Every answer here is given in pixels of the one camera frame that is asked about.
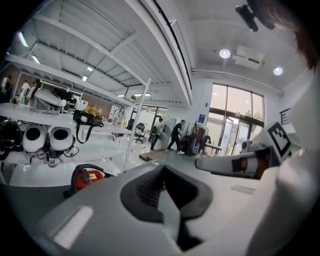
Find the wall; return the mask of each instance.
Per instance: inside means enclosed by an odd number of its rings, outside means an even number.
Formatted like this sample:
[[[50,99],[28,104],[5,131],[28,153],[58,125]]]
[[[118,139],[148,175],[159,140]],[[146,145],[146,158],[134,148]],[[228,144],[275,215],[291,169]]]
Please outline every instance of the wall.
[[[192,106],[190,108],[169,106],[167,116],[185,119],[187,123],[194,123],[198,120],[199,115],[205,115],[204,124],[207,123],[212,98],[213,83],[230,85],[240,89],[252,91],[256,94],[263,95],[264,99],[264,123],[265,125],[273,122],[280,122],[279,112],[282,110],[281,98],[272,91],[262,87],[246,84],[245,82],[234,82],[231,80],[216,79],[214,77],[205,77],[192,75]]]
[[[282,110],[289,109],[306,92],[314,77],[314,72],[307,68],[288,86],[284,88],[284,96],[281,98]]]

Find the air conditioning unit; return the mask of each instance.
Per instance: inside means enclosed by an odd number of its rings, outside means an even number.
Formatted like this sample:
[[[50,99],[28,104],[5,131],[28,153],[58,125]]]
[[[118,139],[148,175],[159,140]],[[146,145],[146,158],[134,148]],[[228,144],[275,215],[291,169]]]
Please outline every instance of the air conditioning unit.
[[[235,64],[257,70],[265,57],[265,54],[249,47],[238,45],[236,54],[232,55]]]

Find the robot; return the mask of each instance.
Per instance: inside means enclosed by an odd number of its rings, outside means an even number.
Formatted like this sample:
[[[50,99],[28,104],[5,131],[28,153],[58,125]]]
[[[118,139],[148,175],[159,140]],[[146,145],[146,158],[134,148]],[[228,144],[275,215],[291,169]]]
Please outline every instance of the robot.
[[[320,113],[301,115],[319,111],[317,81],[289,113],[303,147],[294,155],[274,123],[240,155],[198,158],[198,170],[143,164],[73,194],[33,238],[50,255],[276,254],[320,194],[319,137],[305,125]]]

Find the ceiling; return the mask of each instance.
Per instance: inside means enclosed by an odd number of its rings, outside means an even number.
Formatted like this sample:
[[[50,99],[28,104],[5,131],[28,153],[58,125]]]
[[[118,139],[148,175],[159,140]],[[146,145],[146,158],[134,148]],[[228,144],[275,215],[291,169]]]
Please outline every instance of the ceiling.
[[[297,43],[292,32],[275,28],[265,28],[257,19],[258,32],[251,31],[235,7],[247,3],[246,0],[174,0],[180,17],[186,13],[188,28],[194,41],[195,62],[193,69],[206,69],[237,74],[258,81],[282,92],[306,68],[305,60],[297,54]],[[177,17],[177,12],[166,9],[169,19]],[[235,64],[232,58],[219,56],[221,49],[229,49],[235,54],[238,46],[245,46],[264,54],[262,66],[257,70]],[[283,74],[275,76],[275,67],[282,67]]]
[[[21,31],[28,47],[16,37],[9,49],[11,55],[31,61],[34,55],[42,65],[79,79],[87,76],[90,84],[116,95],[124,94],[127,88],[131,94],[142,93],[140,85],[151,79],[151,101],[164,106],[185,106],[186,99],[181,86],[175,84],[175,73],[166,54],[124,0],[56,0],[32,17]],[[30,74],[90,92],[59,75],[14,64]]]

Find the gray floor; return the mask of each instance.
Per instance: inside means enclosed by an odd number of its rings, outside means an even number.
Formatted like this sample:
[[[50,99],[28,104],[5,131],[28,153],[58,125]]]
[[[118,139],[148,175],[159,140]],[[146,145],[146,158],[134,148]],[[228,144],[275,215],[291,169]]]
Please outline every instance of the gray floor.
[[[162,154],[161,160],[165,160],[172,164],[172,167],[183,172],[186,170],[197,170],[195,167],[195,160],[198,156],[187,156],[184,154],[178,154],[176,150],[171,150],[170,152],[165,152]]]

